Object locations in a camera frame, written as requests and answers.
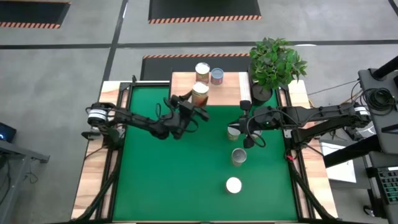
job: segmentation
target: gray floor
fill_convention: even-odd
[[[110,44],[122,0],[72,0],[61,29],[0,28],[0,45]],[[130,0],[119,43],[261,40],[398,39],[398,17],[387,0],[259,0],[260,21],[156,24],[147,22],[149,0]],[[308,93],[358,78],[397,55],[398,45],[294,47],[308,61]],[[250,47],[117,49],[110,80],[139,77],[144,55],[246,53]],[[0,50],[0,121],[18,129],[16,144],[51,155],[32,164],[39,177],[24,185],[14,223],[67,221],[87,142],[84,108],[97,100],[109,49]],[[310,95],[317,105],[338,104],[353,85]],[[361,212],[363,190],[333,189],[340,218],[386,223]]]

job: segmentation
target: green mat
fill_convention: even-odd
[[[135,87],[131,111],[155,119],[156,103],[162,103],[162,114],[168,113],[162,100],[168,94],[168,87]],[[277,106],[275,94],[267,105]],[[243,136],[231,142],[226,128],[243,112],[238,106],[208,106],[207,111],[209,122],[198,118],[198,131],[179,141],[128,129],[114,221],[297,219],[282,131],[264,131],[266,148],[248,149],[247,161],[234,167],[231,152],[243,147]],[[226,193],[230,177],[242,181],[236,195]]]

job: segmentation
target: black plant pot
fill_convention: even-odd
[[[254,106],[261,106],[271,99],[272,94],[272,89],[265,90],[260,84],[253,83],[251,87],[252,104]]]

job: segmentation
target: green plant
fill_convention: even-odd
[[[300,59],[297,51],[285,48],[287,44],[284,39],[266,37],[250,50],[252,79],[266,90],[289,84],[294,75],[297,80],[299,75],[306,75],[307,62]]]

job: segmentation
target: black floor mat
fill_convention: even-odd
[[[194,72],[195,65],[206,62],[224,72],[246,72],[249,54],[146,55],[142,59],[141,80],[171,80],[173,72]]]
[[[150,0],[149,23],[261,19],[257,0]]]
[[[0,1],[0,27],[58,29],[70,2]]]

